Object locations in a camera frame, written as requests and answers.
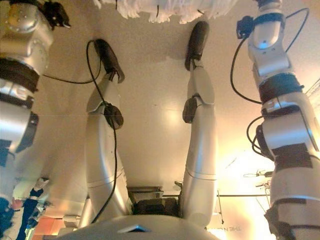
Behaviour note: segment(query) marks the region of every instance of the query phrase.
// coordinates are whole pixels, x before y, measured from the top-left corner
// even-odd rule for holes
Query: black cable
[[[301,32],[302,29],[304,28],[304,26],[305,26],[305,24],[306,24],[306,22],[307,22],[307,20],[308,20],[310,10],[309,10],[309,8],[307,8],[307,7],[306,7],[306,8],[301,8],[300,10],[295,11],[294,13],[291,13],[290,15],[288,15],[288,16],[285,17],[286,19],[289,19],[289,18],[295,16],[296,14],[298,14],[298,13],[300,13],[300,12],[302,12],[302,11],[306,11],[304,20],[303,20],[303,22],[302,22],[302,24],[301,24],[298,32],[296,33],[295,37],[293,38],[293,40],[291,41],[291,43],[289,44],[289,46],[288,46],[287,49],[285,50],[285,52],[288,52],[288,50],[289,50],[289,49],[291,48],[291,46],[294,44],[294,42],[295,42],[296,39],[298,38],[300,32]]]
[[[261,152],[258,152],[258,151],[255,149],[255,145],[254,145],[254,144],[251,145],[251,148],[252,148],[252,150],[253,150],[256,154],[259,154],[259,155],[261,155],[261,156],[264,157],[264,155],[263,155]]]
[[[101,60],[99,61],[98,73],[97,73],[96,77],[94,77],[95,80],[98,79],[98,77],[100,75],[100,72],[101,72]],[[89,80],[89,81],[69,81],[69,80],[64,80],[64,79],[61,79],[61,78],[58,78],[58,77],[55,77],[55,76],[50,76],[50,75],[47,75],[47,74],[43,74],[43,76],[47,77],[47,78],[50,78],[50,79],[58,80],[58,81],[61,81],[61,82],[64,82],[64,83],[69,83],[69,84],[90,84],[90,83],[94,82],[93,80]]]
[[[16,160],[16,155],[13,154],[12,152],[8,151],[8,154],[11,155],[13,157],[13,160]]]
[[[233,56],[233,59],[232,59],[232,65],[231,65],[231,70],[230,70],[230,82],[231,82],[231,87],[233,89],[233,91],[238,94],[241,98],[249,101],[249,102],[252,102],[252,103],[255,103],[255,104],[262,104],[260,101],[256,101],[256,100],[253,100],[251,98],[248,98],[244,95],[242,95],[240,92],[238,92],[238,90],[236,89],[235,85],[234,85],[234,68],[235,68],[235,63],[236,63],[236,59],[237,59],[237,55],[238,55],[238,52],[242,46],[242,44],[247,40],[248,37],[245,37],[241,40],[241,42],[239,43],[238,47],[236,48],[235,50],[235,53],[234,53],[234,56]]]
[[[250,130],[251,125],[254,124],[255,121],[257,121],[257,120],[259,120],[259,119],[261,119],[261,118],[263,118],[263,117],[264,117],[264,116],[258,116],[258,117],[256,117],[255,119],[253,119],[253,120],[249,123],[248,127],[246,128],[246,137],[248,138],[248,140],[249,140],[249,142],[251,143],[251,145],[255,146],[255,147],[258,148],[258,149],[260,149],[260,147],[257,146],[257,145],[255,145],[254,141],[251,140],[250,135],[249,135],[249,130]]]
[[[88,41],[87,45],[86,45],[86,51],[85,51],[85,54],[86,54],[86,63],[88,65],[88,68],[89,68],[89,72],[90,72],[90,75],[92,77],[92,80],[93,80],[93,83],[96,87],[96,90],[98,91],[99,95],[100,95],[100,98],[104,104],[104,107],[105,108],[108,108],[108,104],[106,103],[100,89],[99,89],[99,86],[96,82],[96,79],[94,77],[94,74],[92,72],[92,69],[91,69],[91,66],[90,66],[90,61],[89,61],[89,46],[90,46],[90,43],[93,43],[94,41],[93,40],[90,40]],[[105,201],[104,205],[102,206],[102,208],[100,209],[100,211],[97,213],[97,215],[95,216],[95,218],[92,220],[92,224],[95,223],[98,218],[100,217],[100,215],[102,214],[102,212],[105,210],[105,208],[107,207],[108,203],[110,202],[112,196],[114,195],[115,193],[115,190],[116,190],[116,183],[117,183],[117,170],[118,170],[118,159],[117,159],[117,134],[116,134],[116,128],[115,128],[115,124],[114,124],[114,121],[112,118],[111,119],[111,127],[113,129],[113,137],[114,137],[114,180],[113,180],[113,187],[112,187],[112,190],[111,190],[111,193],[109,195],[109,197],[107,198],[107,200]]]

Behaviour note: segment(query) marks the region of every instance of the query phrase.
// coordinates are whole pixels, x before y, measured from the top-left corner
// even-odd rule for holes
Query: humanoid robot
[[[38,118],[32,114],[33,93],[43,74],[54,26],[69,27],[62,7],[45,11],[32,0],[12,0],[8,28],[1,39],[1,164],[32,144]],[[271,208],[266,213],[278,239],[320,239],[320,131],[309,99],[284,51],[285,18],[281,0],[258,0],[258,17],[248,32],[249,55],[262,103],[264,122],[257,128],[262,154],[275,162]],[[123,124],[117,84],[124,74],[111,47],[94,41],[106,76],[88,102],[86,161],[88,192],[95,213],[85,228],[60,239],[215,239],[204,231],[216,201],[216,122],[214,92],[201,55],[208,24],[192,31],[185,67],[190,71],[183,119],[191,124],[178,213],[131,215],[124,168],[115,131]]]

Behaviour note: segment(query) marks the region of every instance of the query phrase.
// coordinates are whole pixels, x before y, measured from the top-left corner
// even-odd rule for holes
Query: white fabric
[[[140,12],[150,13],[149,22],[169,22],[170,16],[181,16],[186,24],[202,16],[215,18],[225,15],[238,0],[117,0],[117,11],[124,18],[138,18]],[[100,9],[102,3],[115,4],[116,0],[93,0]]]

